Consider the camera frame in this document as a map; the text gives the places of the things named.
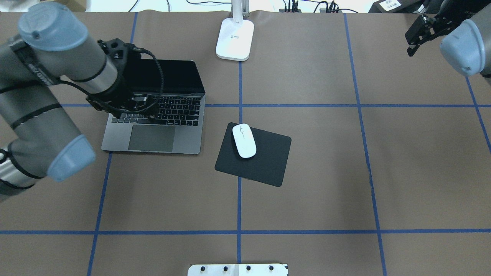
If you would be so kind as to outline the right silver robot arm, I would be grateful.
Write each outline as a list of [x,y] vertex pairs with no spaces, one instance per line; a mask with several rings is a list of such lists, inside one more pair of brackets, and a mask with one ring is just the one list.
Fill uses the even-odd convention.
[[442,36],[440,52],[457,72],[490,81],[490,12],[489,0],[443,0],[434,17],[419,15],[406,31],[407,54]]

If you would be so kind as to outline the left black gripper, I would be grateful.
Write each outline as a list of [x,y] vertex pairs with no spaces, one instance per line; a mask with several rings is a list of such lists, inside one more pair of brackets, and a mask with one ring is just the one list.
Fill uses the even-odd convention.
[[142,115],[155,119],[159,112],[158,100],[147,93],[132,91],[124,79],[118,80],[109,90],[88,94],[87,101],[98,111],[105,111],[120,119],[122,115]]

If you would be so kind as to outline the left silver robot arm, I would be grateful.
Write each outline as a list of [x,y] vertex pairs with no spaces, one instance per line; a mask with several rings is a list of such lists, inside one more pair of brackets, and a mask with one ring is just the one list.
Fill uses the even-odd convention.
[[17,138],[1,148],[1,201],[49,177],[61,182],[95,161],[96,154],[51,87],[66,84],[86,94],[98,111],[155,118],[156,100],[136,96],[124,70],[141,54],[155,55],[119,39],[94,40],[73,12],[40,2],[18,21],[18,34],[1,45],[1,116]]

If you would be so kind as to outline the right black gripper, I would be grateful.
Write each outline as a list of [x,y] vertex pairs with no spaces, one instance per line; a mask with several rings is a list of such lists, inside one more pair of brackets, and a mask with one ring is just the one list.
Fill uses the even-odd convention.
[[417,16],[405,33],[408,56],[414,56],[420,44],[434,39],[432,28],[434,31],[453,30],[479,11],[479,0],[445,0],[434,18]]

